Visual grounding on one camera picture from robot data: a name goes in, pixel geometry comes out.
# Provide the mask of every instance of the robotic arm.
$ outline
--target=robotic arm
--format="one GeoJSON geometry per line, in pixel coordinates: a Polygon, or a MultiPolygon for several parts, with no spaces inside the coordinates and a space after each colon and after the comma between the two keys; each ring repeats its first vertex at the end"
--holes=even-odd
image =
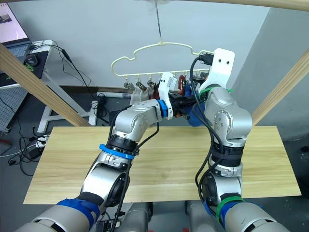
{"type": "Polygon", "coordinates": [[[126,107],[114,119],[107,144],[91,166],[75,199],[65,199],[25,224],[17,232],[86,232],[107,207],[118,206],[111,231],[115,229],[120,209],[129,185],[129,169],[139,148],[157,131],[138,145],[144,132],[162,118],[172,118],[169,89],[176,78],[171,73],[162,76],[159,88],[162,100],[147,100],[126,107]]]}
{"type": "MultiPolygon", "coordinates": [[[[214,55],[206,54],[198,59],[212,65],[208,79],[202,83],[199,92],[205,99],[204,123],[212,124],[216,135],[209,153],[209,169],[198,185],[205,209],[216,216],[228,232],[286,232],[260,207],[241,198],[241,156],[252,127],[252,118],[246,110],[237,106],[225,89],[234,53],[217,49],[214,55]]],[[[159,127],[152,136],[139,143],[144,132],[163,118],[171,119],[183,112],[183,107],[192,103],[192,98],[169,93],[175,83],[171,73],[164,73],[159,86],[160,100],[137,102],[121,111],[114,119],[114,128],[111,127],[106,145],[100,145],[102,151],[91,166],[80,195],[60,201],[17,232],[86,232],[107,207],[118,205],[111,229],[113,232],[129,185],[132,160],[159,127]]]]}

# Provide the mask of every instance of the wooden board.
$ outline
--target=wooden board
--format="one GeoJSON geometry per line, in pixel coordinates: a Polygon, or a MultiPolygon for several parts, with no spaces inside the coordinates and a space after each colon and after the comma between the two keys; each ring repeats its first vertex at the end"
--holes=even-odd
{"type": "Polygon", "coordinates": [[[221,3],[255,5],[255,6],[269,6],[276,8],[309,11],[309,0],[189,0],[189,1],[207,1],[207,2],[221,2],[221,3]]]}
{"type": "Polygon", "coordinates": [[[0,43],[0,70],[74,126],[91,126],[0,43]]]}
{"type": "MultiPolygon", "coordinates": [[[[78,196],[108,130],[54,127],[24,203],[55,204],[78,196]]],[[[154,131],[148,129],[144,138],[154,131]]],[[[204,127],[161,127],[133,161],[125,202],[197,200],[194,177],[209,145],[204,127]]],[[[300,195],[276,127],[254,127],[242,161],[244,198],[300,195]]]]}
{"type": "Polygon", "coordinates": [[[309,49],[252,113],[253,125],[258,124],[308,73],[309,49]]]}

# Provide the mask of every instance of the white wall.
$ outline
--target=white wall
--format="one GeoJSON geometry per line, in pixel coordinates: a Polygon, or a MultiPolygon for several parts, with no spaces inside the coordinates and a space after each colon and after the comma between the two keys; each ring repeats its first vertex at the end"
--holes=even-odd
{"type": "MultiPolygon", "coordinates": [[[[309,47],[309,12],[271,8],[233,89],[252,113],[309,47]]],[[[309,74],[258,124],[277,126],[283,140],[309,133],[309,74]]]]}
{"type": "MultiPolygon", "coordinates": [[[[10,4],[32,41],[53,39],[65,48],[92,86],[122,87],[110,69],[120,56],[159,42],[153,2],[141,0],[53,0],[10,4]]],[[[220,47],[236,54],[232,86],[269,11],[268,7],[169,1],[159,4],[164,41],[191,45],[195,51],[220,47]]],[[[118,73],[189,69],[194,57],[182,47],[157,47],[133,62],[116,64],[118,73]]],[[[62,72],[54,52],[47,68],[60,85],[81,83],[62,72]]]]}

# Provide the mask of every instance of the wooden table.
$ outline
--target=wooden table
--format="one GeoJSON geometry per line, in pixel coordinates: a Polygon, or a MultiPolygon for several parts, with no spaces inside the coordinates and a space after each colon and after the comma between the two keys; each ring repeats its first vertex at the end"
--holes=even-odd
{"type": "MultiPolygon", "coordinates": [[[[155,129],[148,129],[144,138],[155,129]]],[[[55,204],[78,196],[108,131],[54,127],[24,203],[55,204]]],[[[194,177],[209,146],[205,127],[161,127],[133,161],[125,202],[197,200],[194,177]]],[[[242,162],[244,198],[301,194],[276,127],[252,129],[242,162]]]]}

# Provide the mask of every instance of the laptop screen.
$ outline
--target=laptop screen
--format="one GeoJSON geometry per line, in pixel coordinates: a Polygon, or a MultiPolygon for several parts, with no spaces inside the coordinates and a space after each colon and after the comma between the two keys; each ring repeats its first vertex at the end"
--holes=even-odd
{"type": "Polygon", "coordinates": [[[0,43],[4,45],[28,40],[7,3],[0,3],[0,43]]]}

